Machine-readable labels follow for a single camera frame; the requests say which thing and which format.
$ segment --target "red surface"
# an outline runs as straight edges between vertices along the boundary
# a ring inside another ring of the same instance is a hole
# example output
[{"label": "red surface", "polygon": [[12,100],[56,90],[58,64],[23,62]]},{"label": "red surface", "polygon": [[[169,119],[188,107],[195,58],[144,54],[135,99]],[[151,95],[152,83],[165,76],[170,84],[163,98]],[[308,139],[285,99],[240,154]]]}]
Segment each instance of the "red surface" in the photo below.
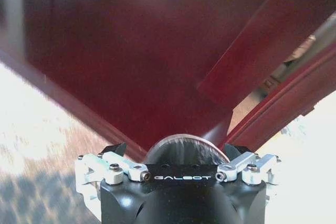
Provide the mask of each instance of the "red surface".
[{"label": "red surface", "polygon": [[266,0],[199,90],[235,107],[334,10],[336,0]]},{"label": "red surface", "polygon": [[259,149],[301,113],[336,90],[336,42],[259,103],[228,135],[228,142]]},{"label": "red surface", "polygon": [[56,83],[12,66],[108,139],[115,129],[134,149],[176,133],[219,144],[234,106],[336,9],[319,1],[0,0],[0,55]]}]

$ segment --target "hex bolt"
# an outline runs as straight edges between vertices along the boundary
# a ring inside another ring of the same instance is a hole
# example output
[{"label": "hex bolt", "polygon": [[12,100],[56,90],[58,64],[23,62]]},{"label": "hex bolt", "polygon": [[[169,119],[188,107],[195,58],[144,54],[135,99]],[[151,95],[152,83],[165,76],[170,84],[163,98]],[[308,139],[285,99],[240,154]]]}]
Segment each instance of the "hex bolt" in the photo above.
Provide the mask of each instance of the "hex bolt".
[{"label": "hex bolt", "polygon": [[117,172],[119,170],[118,164],[110,164],[110,170]]},{"label": "hex bolt", "polygon": [[248,165],[246,166],[246,168],[247,168],[248,170],[250,170],[251,172],[256,172],[256,171],[258,171],[258,167],[257,167],[255,164],[248,164]]},{"label": "hex bolt", "polygon": [[216,180],[223,182],[226,179],[226,174],[222,172],[216,173]]},{"label": "hex bolt", "polygon": [[140,174],[141,181],[147,182],[148,180],[151,179],[151,174],[149,172],[142,172]]}]

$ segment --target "screw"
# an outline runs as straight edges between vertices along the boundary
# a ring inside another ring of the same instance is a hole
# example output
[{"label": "screw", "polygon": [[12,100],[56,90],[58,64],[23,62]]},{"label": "screw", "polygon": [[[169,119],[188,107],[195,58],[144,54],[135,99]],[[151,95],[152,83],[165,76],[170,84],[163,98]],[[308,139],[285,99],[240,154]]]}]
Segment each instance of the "screw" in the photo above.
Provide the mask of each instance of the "screw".
[{"label": "screw", "polygon": [[110,164],[110,170],[117,172],[119,170],[118,164]]},{"label": "screw", "polygon": [[142,172],[140,174],[141,181],[145,181],[145,182],[147,182],[148,180],[150,180],[151,176],[152,175],[149,172]]},{"label": "screw", "polygon": [[251,172],[256,172],[258,170],[258,167],[255,164],[248,164],[246,168]]},{"label": "screw", "polygon": [[226,179],[226,174],[222,172],[216,173],[216,180],[223,182]]},{"label": "screw", "polygon": [[256,159],[260,159],[260,156],[258,153],[255,153],[254,156],[256,157]]}]

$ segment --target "white clamp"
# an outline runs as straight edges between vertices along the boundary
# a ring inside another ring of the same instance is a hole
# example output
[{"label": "white clamp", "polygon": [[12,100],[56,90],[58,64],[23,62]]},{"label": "white clamp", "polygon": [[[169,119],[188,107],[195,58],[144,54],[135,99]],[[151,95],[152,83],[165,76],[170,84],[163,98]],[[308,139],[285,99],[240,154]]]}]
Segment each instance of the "white clamp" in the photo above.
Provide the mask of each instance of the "white clamp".
[{"label": "white clamp", "polygon": [[114,152],[106,152],[102,158],[107,162],[118,164],[128,178],[132,181],[143,182],[151,178],[151,174],[148,172],[148,168],[144,164],[135,163],[125,157],[122,157]]},{"label": "white clamp", "polygon": [[235,158],[228,164],[221,164],[217,167],[216,179],[219,182],[229,182],[237,179],[237,174],[240,173],[247,164],[254,163],[256,155],[252,152],[245,152]]},{"label": "white clamp", "polygon": [[108,170],[108,162],[92,154],[80,155],[75,161],[76,191],[83,195],[85,206],[100,221],[100,200],[95,186],[91,183],[102,181]]},{"label": "white clamp", "polygon": [[269,172],[277,164],[277,156],[266,154],[255,163],[248,164],[242,171],[242,180],[249,185],[259,185]]}]

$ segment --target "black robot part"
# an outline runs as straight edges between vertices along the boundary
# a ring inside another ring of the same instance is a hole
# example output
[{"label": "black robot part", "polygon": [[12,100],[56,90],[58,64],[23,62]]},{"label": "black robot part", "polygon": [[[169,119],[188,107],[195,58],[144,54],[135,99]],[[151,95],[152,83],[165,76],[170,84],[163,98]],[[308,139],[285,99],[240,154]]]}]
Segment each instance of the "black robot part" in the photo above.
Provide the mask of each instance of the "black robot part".
[{"label": "black robot part", "polygon": [[263,224],[266,184],[215,179],[216,165],[147,165],[152,179],[100,184],[102,224]]},{"label": "black robot part", "polygon": [[[179,134],[154,146],[144,162],[151,173],[148,182],[133,182],[127,175],[118,185],[103,180],[102,224],[264,224],[266,183],[249,186],[241,174],[234,182],[218,182],[217,165],[226,163],[226,156],[199,139]],[[232,157],[239,155],[230,147]],[[108,146],[103,152],[123,155],[124,148]]]}]

